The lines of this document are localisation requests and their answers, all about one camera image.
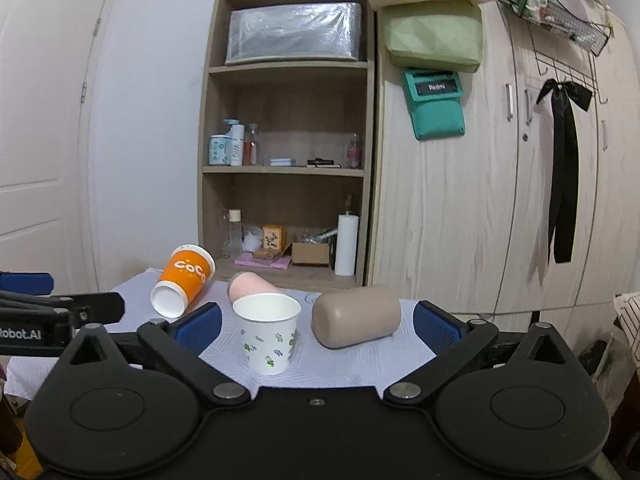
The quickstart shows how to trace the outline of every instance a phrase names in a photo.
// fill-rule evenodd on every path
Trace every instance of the beige cylinder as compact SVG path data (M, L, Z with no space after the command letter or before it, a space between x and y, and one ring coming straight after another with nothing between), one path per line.
M400 300L384 285L328 292L314 303L311 329L328 348L371 341L398 329Z

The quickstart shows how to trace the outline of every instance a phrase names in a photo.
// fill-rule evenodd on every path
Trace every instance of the green cushion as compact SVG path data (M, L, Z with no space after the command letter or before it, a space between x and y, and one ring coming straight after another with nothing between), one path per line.
M482 12L469 2L384 7L382 25L396 66L475 72L482 61Z

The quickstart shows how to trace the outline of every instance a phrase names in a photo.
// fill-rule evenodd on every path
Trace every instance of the orange paper cup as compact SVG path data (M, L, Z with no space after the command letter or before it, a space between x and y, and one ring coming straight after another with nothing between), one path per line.
M151 291L151 304L161 316L180 317L215 271L213 258L202 247L181 245Z

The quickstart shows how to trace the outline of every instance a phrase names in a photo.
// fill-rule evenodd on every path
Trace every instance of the white tablecloth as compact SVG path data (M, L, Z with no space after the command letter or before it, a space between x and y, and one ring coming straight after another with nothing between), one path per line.
M161 317L151 306L149 293L159 272L149 269L115 288L126 302L120 322L108 325L109 332L134 332L144 322ZM298 337L289 368L276 376L257 375L246 365L238 340L237 317L231 309L225 282L212 282L197 299L198 305L215 301L222 310L222 330L218 338L200 355L203 361L243 384L252 396L260 386L290 388L339 388L375 386L384 389L435 357L415 335L415 301L401 300L402 321L391 336L339 350L323 347L311 332L311 309L318 292L286 290L300 302ZM7 368L4 390L11 395L32 399L56 363L55 358L13 357Z

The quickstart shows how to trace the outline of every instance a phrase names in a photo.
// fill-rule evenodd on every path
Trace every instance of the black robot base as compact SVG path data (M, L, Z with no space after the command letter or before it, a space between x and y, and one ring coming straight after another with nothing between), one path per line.
M113 335L88 324L27 412L38 478L595 478L609 415L551 325L499 333L428 302L418 325L416 313L446 344L434 339L437 357L383 399L365 387L261 388L252 400L166 322Z

